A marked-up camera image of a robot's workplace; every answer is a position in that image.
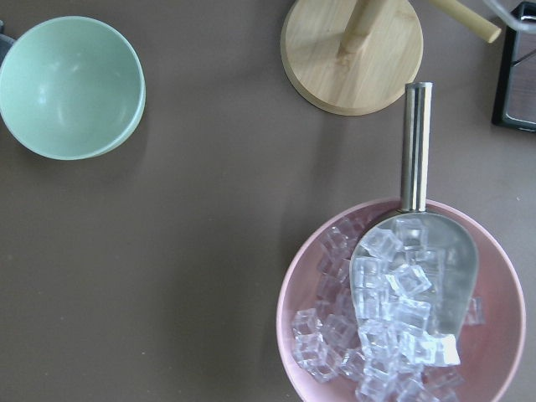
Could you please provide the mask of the black framed box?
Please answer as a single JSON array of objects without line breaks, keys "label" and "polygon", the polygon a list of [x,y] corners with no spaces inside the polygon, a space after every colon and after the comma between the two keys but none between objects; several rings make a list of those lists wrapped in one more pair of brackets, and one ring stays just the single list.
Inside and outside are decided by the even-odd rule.
[{"label": "black framed box", "polygon": [[506,28],[492,123],[535,131],[535,35]]}]

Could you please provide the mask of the grey folded cloth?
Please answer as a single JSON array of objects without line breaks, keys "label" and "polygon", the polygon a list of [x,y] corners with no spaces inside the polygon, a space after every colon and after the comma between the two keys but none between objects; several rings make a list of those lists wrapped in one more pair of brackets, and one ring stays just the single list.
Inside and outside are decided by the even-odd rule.
[{"label": "grey folded cloth", "polygon": [[13,47],[15,39],[4,33],[4,22],[0,21],[0,64],[3,63],[8,51]]}]

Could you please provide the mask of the clear ice cubes pile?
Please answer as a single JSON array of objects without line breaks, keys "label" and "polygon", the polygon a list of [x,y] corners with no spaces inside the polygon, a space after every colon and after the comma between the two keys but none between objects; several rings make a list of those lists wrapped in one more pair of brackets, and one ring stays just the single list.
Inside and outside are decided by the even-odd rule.
[{"label": "clear ice cubes pile", "polygon": [[[319,383],[344,378],[359,401],[455,401],[463,377],[458,336],[430,334],[430,304],[399,299],[389,286],[353,287],[351,257],[368,228],[340,219],[320,236],[320,278],[315,303],[291,321],[292,355]],[[472,296],[464,326],[485,322],[482,299]]]}]

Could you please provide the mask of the wooden stand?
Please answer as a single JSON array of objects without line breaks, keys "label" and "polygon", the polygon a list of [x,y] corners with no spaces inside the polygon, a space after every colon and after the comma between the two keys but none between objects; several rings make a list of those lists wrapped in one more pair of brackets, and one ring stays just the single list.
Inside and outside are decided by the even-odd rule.
[{"label": "wooden stand", "polygon": [[420,20],[408,1],[300,0],[281,31],[281,60],[296,91],[343,116],[398,100],[423,52]]}]

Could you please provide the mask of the green bowl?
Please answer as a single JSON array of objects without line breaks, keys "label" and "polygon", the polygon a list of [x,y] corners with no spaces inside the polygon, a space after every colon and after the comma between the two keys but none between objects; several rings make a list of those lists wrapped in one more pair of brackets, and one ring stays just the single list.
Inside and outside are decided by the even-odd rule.
[{"label": "green bowl", "polygon": [[1,117],[28,150],[56,160],[103,155],[138,127],[142,64],[115,28],[53,18],[16,39],[1,63]]}]

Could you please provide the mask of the steel ice scoop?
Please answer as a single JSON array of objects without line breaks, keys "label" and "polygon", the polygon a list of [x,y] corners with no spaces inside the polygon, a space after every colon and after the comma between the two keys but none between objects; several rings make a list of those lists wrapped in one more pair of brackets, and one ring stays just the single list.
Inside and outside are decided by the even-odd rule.
[{"label": "steel ice scoop", "polygon": [[432,83],[405,87],[400,206],[380,215],[359,238],[351,257],[353,287],[389,286],[399,299],[430,304],[426,330],[459,336],[479,268],[468,231],[426,207]]}]

